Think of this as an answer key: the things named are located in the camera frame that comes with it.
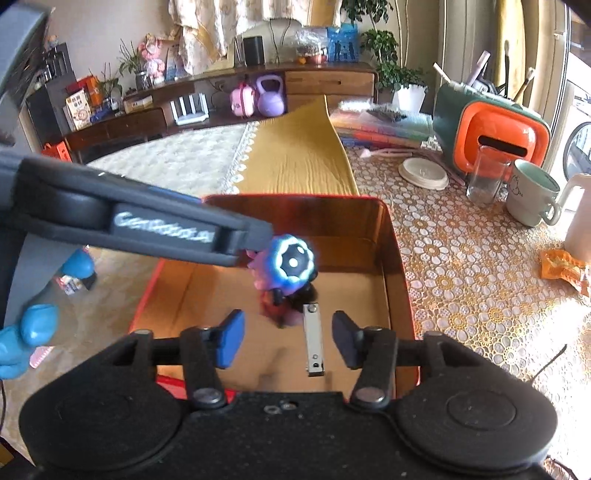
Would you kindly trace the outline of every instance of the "blue toy figure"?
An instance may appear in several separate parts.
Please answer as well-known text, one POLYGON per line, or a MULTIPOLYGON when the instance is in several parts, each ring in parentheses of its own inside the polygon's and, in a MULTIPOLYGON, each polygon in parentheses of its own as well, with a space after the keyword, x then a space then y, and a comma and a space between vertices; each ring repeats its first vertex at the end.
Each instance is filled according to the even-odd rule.
POLYGON ((303 320, 303 305, 316 301, 312 281, 317 277, 314 252, 293 235, 273 237, 262 252, 247 252, 255 288, 262 291, 262 314, 279 326, 303 320))
MULTIPOLYGON (((95 265, 90 255, 76 250, 63 264, 60 274, 79 279, 90 277, 95 265)), ((35 348, 46 345, 57 331, 59 309, 53 304, 34 304, 19 322, 0 330, 0 380, 11 380, 27 371, 35 348)))

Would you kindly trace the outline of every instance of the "pink toy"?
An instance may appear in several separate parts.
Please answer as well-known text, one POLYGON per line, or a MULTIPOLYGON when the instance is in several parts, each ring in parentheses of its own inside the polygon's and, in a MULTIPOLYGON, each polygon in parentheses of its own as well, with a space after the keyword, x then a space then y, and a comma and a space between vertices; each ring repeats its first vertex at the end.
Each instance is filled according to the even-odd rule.
POLYGON ((165 64, 158 58, 162 51, 162 40, 148 33, 146 40, 139 44, 138 50, 146 61, 146 72, 152 79, 152 84, 158 85, 162 83, 164 81, 165 64))
POLYGON ((255 91, 247 83, 241 83, 230 94, 232 113, 236 116, 252 116, 255 112, 255 91))

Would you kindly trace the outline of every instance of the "potted plant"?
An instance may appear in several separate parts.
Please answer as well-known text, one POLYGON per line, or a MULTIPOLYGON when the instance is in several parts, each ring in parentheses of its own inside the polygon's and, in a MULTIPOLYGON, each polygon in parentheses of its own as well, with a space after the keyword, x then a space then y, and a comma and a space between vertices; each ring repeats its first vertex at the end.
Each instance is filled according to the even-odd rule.
POLYGON ((152 81, 148 72, 144 69, 144 62, 139 53, 139 50, 134 47, 134 43, 130 42, 131 48, 128 48, 127 45, 121 40, 121 45, 119 46, 119 51, 121 52, 121 56, 119 61, 121 62, 119 65, 119 73, 123 75, 125 71, 127 73, 135 73, 135 85, 138 90, 146 90, 152 88, 152 81))
POLYGON ((107 76, 107 64, 103 67, 103 71, 101 72, 103 77, 102 80, 99 80, 99 89, 103 95, 103 98, 109 98, 112 96, 113 91, 119 92, 119 96, 123 95, 123 87, 119 84, 119 76, 117 72, 113 74, 111 72, 111 64, 109 63, 109 75, 107 76))
POLYGON ((372 28, 361 35, 361 48, 373 53, 378 71, 376 88, 379 91, 392 90, 392 104, 397 108, 418 112, 427 90, 423 71, 400 65, 397 53, 400 45, 394 34, 387 30, 378 30, 376 26, 380 20, 388 21, 388 11, 394 10, 390 1, 344 0, 342 8, 347 12, 351 23, 360 22, 367 15, 372 24, 372 28))

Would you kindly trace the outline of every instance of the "blue gripper pad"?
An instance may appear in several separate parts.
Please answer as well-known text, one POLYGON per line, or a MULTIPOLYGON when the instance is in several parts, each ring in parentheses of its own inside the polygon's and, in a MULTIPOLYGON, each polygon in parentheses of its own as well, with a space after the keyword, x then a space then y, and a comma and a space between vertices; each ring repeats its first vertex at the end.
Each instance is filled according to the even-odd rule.
POLYGON ((228 368, 232 365, 244 339, 245 316, 242 310, 233 310, 217 328, 219 345, 217 346, 217 367, 228 368))

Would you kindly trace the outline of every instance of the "black speaker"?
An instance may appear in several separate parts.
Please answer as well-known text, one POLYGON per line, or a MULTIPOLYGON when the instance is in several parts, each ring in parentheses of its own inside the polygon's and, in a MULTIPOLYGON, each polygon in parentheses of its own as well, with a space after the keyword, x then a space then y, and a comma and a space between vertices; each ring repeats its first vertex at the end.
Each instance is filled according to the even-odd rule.
POLYGON ((247 37, 242 40, 244 47, 244 62, 246 66, 263 65, 265 63, 265 50, 262 47, 262 37, 247 37))

